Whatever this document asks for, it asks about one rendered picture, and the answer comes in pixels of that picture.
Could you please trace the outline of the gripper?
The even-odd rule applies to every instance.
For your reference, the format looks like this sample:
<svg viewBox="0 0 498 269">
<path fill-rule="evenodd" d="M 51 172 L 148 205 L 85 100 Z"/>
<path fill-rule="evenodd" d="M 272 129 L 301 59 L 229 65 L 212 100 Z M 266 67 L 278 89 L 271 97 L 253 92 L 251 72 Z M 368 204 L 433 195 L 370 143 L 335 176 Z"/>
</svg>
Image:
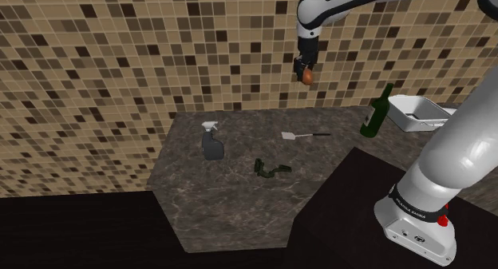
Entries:
<svg viewBox="0 0 498 269">
<path fill-rule="evenodd" d="M 303 82 L 303 74 L 306 68 L 313 69 L 318 60 L 318 37 L 298 38 L 299 56 L 294 58 L 293 70 L 297 81 Z"/>
</svg>

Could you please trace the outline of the dark green glass bottle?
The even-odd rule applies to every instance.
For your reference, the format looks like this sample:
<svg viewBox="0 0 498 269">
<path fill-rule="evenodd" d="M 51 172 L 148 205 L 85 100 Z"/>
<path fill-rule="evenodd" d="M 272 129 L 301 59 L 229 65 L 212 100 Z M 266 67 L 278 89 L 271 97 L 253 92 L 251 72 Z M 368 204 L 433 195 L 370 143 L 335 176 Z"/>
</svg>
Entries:
<svg viewBox="0 0 498 269">
<path fill-rule="evenodd" d="M 381 96 L 373 101 L 370 111 L 364 119 L 360 133 L 368 138 L 377 135 L 387 113 L 389 111 L 389 95 L 393 89 L 393 83 L 388 83 L 384 88 Z"/>
</svg>

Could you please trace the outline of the grey spray bottle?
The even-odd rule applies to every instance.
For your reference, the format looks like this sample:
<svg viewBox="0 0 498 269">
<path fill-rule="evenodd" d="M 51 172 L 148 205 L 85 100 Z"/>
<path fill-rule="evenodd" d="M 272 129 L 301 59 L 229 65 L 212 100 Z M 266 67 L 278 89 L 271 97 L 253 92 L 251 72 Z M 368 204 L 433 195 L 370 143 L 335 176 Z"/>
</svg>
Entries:
<svg viewBox="0 0 498 269">
<path fill-rule="evenodd" d="M 217 121 L 204 121 L 202 137 L 202 152 L 205 160 L 222 160 L 224 158 L 223 143 L 213 137 L 213 130 L 217 129 Z"/>
</svg>

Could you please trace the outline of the white rectangular tray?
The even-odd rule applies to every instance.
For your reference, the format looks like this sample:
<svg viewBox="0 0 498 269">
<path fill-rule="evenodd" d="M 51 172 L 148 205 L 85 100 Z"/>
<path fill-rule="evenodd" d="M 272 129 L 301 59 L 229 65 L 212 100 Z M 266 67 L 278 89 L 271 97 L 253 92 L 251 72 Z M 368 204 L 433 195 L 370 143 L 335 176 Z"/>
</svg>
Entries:
<svg viewBox="0 0 498 269">
<path fill-rule="evenodd" d="M 403 132 L 430 132 L 443 126 L 455 112 L 426 97 L 398 94 L 389 97 L 387 116 Z"/>
</svg>

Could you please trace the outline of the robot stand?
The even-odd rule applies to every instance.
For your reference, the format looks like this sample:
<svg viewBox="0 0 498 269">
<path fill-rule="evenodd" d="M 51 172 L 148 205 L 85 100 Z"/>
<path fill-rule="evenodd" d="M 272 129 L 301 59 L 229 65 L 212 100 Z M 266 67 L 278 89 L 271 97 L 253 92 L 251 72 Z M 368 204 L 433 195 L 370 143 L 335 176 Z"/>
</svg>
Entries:
<svg viewBox="0 0 498 269">
<path fill-rule="evenodd" d="M 447 267 L 388 240 L 374 216 L 404 171 L 353 148 L 294 218 L 282 269 L 498 269 L 498 216 L 456 197 Z"/>
</svg>

